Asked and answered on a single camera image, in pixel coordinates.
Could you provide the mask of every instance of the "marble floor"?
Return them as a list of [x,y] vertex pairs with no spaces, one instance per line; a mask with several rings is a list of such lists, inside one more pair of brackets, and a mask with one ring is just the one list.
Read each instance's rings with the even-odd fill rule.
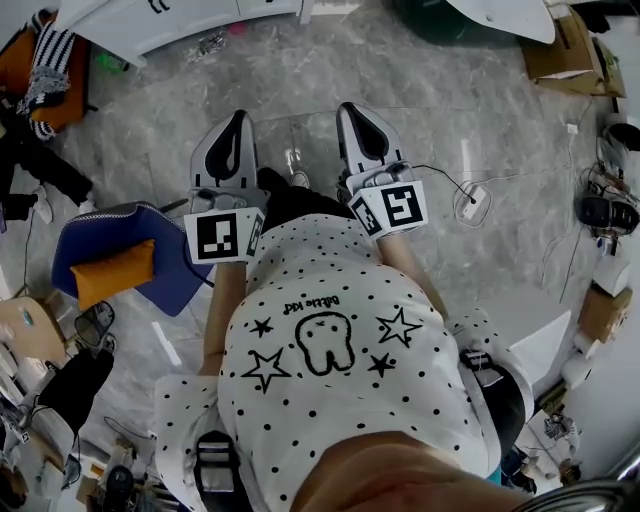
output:
[[[411,240],[451,310],[526,282],[579,312],[597,250],[575,221],[572,197],[594,162],[597,119],[608,100],[536,86],[515,40],[498,49],[431,45],[375,0],[345,17],[314,17],[308,26],[289,17],[251,22],[244,33],[225,33],[225,47],[204,57],[195,50],[200,37],[153,52],[144,69],[91,70],[90,101],[100,110],[54,145],[93,180],[100,205],[163,205],[185,197],[193,148],[238,108],[255,121],[261,165],[283,173],[302,169],[313,188],[333,194],[342,170],[335,110],[354,101],[397,128],[414,164],[438,166],[459,182],[483,182],[491,192],[486,220],[470,229],[454,217],[453,185],[439,173],[416,170],[430,222]],[[569,134],[565,123],[579,124],[579,133]],[[33,187],[34,180],[17,173],[16,190]],[[39,295],[50,288],[60,230],[77,213],[56,190],[49,197],[55,221],[34,220],[28,250],[27,282]],[[0,242],[0,264],[13,288],[22,284],[27,231],[27,223],[13,223]],[[141,433],[153,429],[156,379],[199,367],[209,299],[202,287],[177,318],[135,291],[109,301],[120,350],[84,439],[109,448],[114,434],[105,415]],[[162,350],[154,321],[181,367]],[[149,443],[143,458],[152,450]]]

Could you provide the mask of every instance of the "person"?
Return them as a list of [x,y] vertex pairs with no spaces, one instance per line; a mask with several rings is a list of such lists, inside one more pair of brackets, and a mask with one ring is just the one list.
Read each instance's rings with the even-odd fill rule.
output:
[[31,208],[45,224],[53,220],[42,185],[31,194],[10,193],[16,164],[69,197],[80,214],[94,211],[91,181],[38,140],[24,116],[16,114],[15,103],[1,88],[0,103],[0,232],[6,230],[8,220],[27,220]]
[[111,373],[116,345],[107,334],[97,352],[81,348],[39,396],[24,403],[30,416],[27,443],[5,427],[0,504],[20,512],[55,512],[65,480],[80,476],[78,462],[69,456],[76,440],[80,442],[78,432],[95,395]]
[[264,230],[249,268],[217,265],[199,375],[156,384],[167,488],[189,510],[222,509],[197,474],[198,441],[218,431],[250,505],[229,509],[506,512],[525,502],[484,480],[500,449],[496,459],[486,404],[459,369],[452,332],[491,352],[499,333],[486,316],[475,311],[471,332],[449,318],[406,235],[368,241],[347,207],[271,169],[258,184],[271,192]]

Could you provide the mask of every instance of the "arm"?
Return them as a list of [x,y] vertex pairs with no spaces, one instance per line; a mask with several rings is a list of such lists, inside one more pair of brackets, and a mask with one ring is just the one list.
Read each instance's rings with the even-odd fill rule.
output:
[[378,249],[382,255],[382,262],[413,279],[413,281],[424,290],[424,293],[427,294],[427,298],[431,301],[433,307],[442,315],[442,318],[447,320],[449,318],[447,308],[440,294],[438,294],[433,286],[431,279],[429,279],[427,273],[416,260],[409,246],[407,237],[404,234],[399,234],[380,238],[378,239]]
[[218,375],[224,355],[229,320],[246,296],[247,265],[244,262],[219,263],[215,287],[204,331],[204,357],[199,375]]

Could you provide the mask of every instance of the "white furniture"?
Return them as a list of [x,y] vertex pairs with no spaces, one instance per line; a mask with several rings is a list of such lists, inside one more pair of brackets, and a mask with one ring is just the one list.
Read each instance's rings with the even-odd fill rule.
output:
[[448,0],[467,18],[486,27],[525,36],[542,43],[556,38],[553,20],[543,0]]
[[498,339],[527,372],[531,385],[550,370],[571,319],[571,311],[533,286],[481,299],[476,306],[500,333]]
[[296,13],[301,22],[308,22],[312,4],[313,0],[61,0],[55,26],[142,67],[148,51],[221,25],[284,13]]

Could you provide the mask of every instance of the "power adapter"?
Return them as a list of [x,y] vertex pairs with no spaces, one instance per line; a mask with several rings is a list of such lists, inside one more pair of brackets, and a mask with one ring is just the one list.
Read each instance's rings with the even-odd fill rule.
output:
[[487,193],[479,185],[472,185],[471,191],[467,192],[460,202],[461,214],[463,219],[471,220],[482,205]]

